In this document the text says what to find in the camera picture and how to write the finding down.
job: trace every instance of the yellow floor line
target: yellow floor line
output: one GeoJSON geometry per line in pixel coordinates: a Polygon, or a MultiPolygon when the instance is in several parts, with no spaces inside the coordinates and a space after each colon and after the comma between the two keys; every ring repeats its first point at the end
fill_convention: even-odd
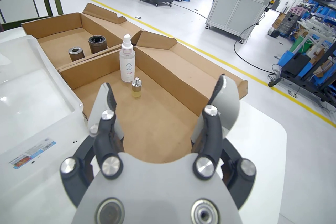
{"type": "MultiPolygon", "coordinates": [[[[142,24],[142,25],[145,25],[146,27],[149,27],[149,28],[151,28],[151,29],[153,29],[153,30],[155,30],[155,31],[157,31],[157,32],[159,32],[159,33],[161,33],[161,34],[164,34],[165,36],[168,36],[168,37],[171,37],[171,38],[175,38],[177,41],[179,41],[180,43],[182,43],[182,44],[184,44],[184,45],[190,47],[191,49],[193,49],[193,50],[195,50],[195,51],[199,51],[200,53],[202,53],[202,54],[204,54],[204,55],[206,55],[206,56],[208,56],[208,57],[210,57],[210,58],[212,58],[212,59],[214,59],[214,60],[216,60],[216,61],[218,61],[218,62],[220,62],[220,63],[222,63],[222,64],[224,64],[224,65],[226,65],[226,66],[228,66],[228,67],[230,67],[230,68],[232,68],[232,69],[234,69],[234,70],[236,70],[237,72],[239,72],[239,73],[241,73],[241,74],[243,74],[243,75],[249,77],[250,79],[255,80],[256,82],[259,82],[260,84],[262,84],[262,85],[266,86],[267,88],[269,88],[269,87],[268,87],[268,83],[266,83],[265,81],[263,81],[263,80],[261,80],[261,79],[255,77],[255,76],[253,76],[253,75],[251,75],[251,74],[245,72],[245,71],[242,70],[242,69],[239,69],[238,67],[236,67],[236,66],[234,66],[234,65],[232,65],[232,64],[230,64],[230,63],[228,63],[228,62],[226,62],[226,61],[224,61],[224,60],[222,60],[222,59],[220,59],[220,58],[218,58],[218,57],[215,57],[215,56],[213,56],[213,55],[207,53],[206,51],[203,51],[203,50],[201,50],[201,49],[199,49],[199,48],[197,48],[197,47],[195,47],[195,46],[193,46],[193,45],[190,45],[190,44],[187,43],[187,42],[184,42],[183,40],[178,39],[178,38],[172,36],[171,34],[169,34],[169,33],[167,33],[167,32],[164,32],[164,31],[162,31],[162,30],[159,30],[158,28],[153,27],[153,26],[151,26],[151,25],[149,25],[149,24],[147,24],[147,23],[145,23],[145,22],[143,22],[143,21],[141,21],[141,20],[139,20],[139,19],[137,19],[137,18],[135,18],[135,17],[129,16],[129,15],[127,15],[126,13],[123,13],[123,12],[117,10],[117,9],[114,9],[114,8],[112,8],[112,7],[109,7],[108,5],[106,5],[106,4],[102,3],[102,2],[99,2],[99,1],[97,1],[97,0],[90,0],[90,1],[95,2],[95,3],[97,3],[97,4],[99,4],[99,5],[103,6],[103,7],[106,7],[106,8],[108,8],[108,9],[110,9],[110,10],[116,12],[116,13],[119,13],[119,14],[121,14],[121,15],[124,15],[125,17],[130,18],[130,19],[132,19],[132,20],[134,20],[134,21],[137,21],[138,23],[140,23],[140,24],[142,24]]],[[[296,103],[297,105],[303,107],[304,109],[308,110],[308,111],[311,112],[312,114],[316,115],[318,118],[322,119],[323,121],[327,122],[328,124],[330,124],[331,126],[333,126],[333,127],[336,128],[336,123],[332,122],[330,119],[326,118],[325,116],[323,116],[322,114],[320,114],[320,113],[318,113],[317,111],[313,110],[312,108],[310,108],[309,106],[305,105],[304,103],[301,103],[301,102],[298,101],[297,99],[291,97],[291,96],[288,95],[287,93],[282,92],[280,89],[275,88],[275,87],[272,87],[272,88],[269,88],[269,89],[270,89],[270,90],[273,90],[273,91],[275,91],[275,92],[277,92],[277,93],[279,93],[280,95],[282,95],[282,96],[284,96],[285,98],[291,100],[292,102],[296,103]]]]}

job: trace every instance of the product label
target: product label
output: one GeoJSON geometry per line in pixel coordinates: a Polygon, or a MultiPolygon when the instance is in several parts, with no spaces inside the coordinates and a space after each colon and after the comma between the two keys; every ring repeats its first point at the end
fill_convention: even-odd
{"type": "Polygon", "coordinates": [[[126,55],[129,55],[132,53],[132,50],[125,50],[123,49],[123,53],[126,54],[126,55]]]}
{"type": "Polygon", "coordinates": [[[135,58],[120,59],[121,79],[124,82],[132,82],[134,80],[135,58]]]}
{"type": "Polygon", "coordinates": [[[19,169],[21,166],[25,165],[27,162],[37,157],[55,144],[55,141],[50,138],[46,138],[45,140],[41,141],[37,145],[31,147],[29,150],[10,161],[9,164],[13,165],[14,169],[19,169]]]}

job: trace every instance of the spray nozzle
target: spray nozzle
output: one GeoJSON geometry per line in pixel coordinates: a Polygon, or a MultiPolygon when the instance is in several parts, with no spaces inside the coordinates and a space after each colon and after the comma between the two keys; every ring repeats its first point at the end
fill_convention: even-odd
{"type": "Polygon", "coordinates": [[[123,49],[132,49],[132,43],[131,43],[131,35],[126,34],[124,36],[124,42],[122,44],[123,49]]]}

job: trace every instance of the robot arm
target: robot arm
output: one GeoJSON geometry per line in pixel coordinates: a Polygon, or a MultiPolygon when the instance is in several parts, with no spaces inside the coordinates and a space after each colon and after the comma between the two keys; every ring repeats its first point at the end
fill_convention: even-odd
{"type": "Polygon", "coordinates": [[[232,127],[239,109],[233,83],[221,76],[202,110],[202,125],[199,121],[195,129],[202,144],[165,164],[150,164],[124,152],[123,133],[116,126],[117,104],[109,84],[103,84],[89,118],[95,127],[90,127],[91,136],[60,166],[64,188],[77,207],[72,224],[242,224],[237,208],[252,189],[255,167],[222,141],[223,127],[232,127]],[[228,184],[215,174],[223,148],[238,159],[234,165],[239,170],[228,184]],[[90,165],[94,156],[101,170],[95,178],[90,165]]]}

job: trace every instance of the white spray bottle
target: white spray bottle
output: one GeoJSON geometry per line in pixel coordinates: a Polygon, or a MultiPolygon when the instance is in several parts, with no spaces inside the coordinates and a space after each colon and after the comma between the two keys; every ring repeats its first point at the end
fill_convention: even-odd
{"type": "Polygon", "coordinates": [[[126,34],[119,52],[120,74],[123,82],[132,82],[135,76],[135,51],[131,43],[131,36],[126,34]]]}

